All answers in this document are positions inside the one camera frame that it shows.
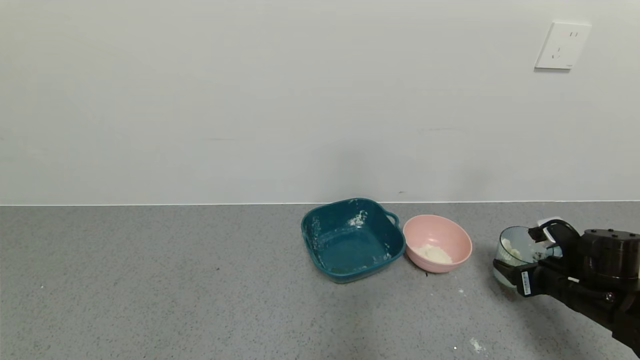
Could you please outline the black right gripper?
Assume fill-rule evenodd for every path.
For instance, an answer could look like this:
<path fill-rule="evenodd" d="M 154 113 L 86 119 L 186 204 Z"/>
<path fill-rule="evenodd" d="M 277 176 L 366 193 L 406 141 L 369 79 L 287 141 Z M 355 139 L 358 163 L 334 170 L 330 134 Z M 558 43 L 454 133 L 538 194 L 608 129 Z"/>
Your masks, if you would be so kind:
<path fill-rule="evenodd" d="M 579 268 L 564 257 L 546 257 L 526 265 L 493 259 L 493 275 L 505 286 L 517 286 L 524 297 L 579 294 Z"/>

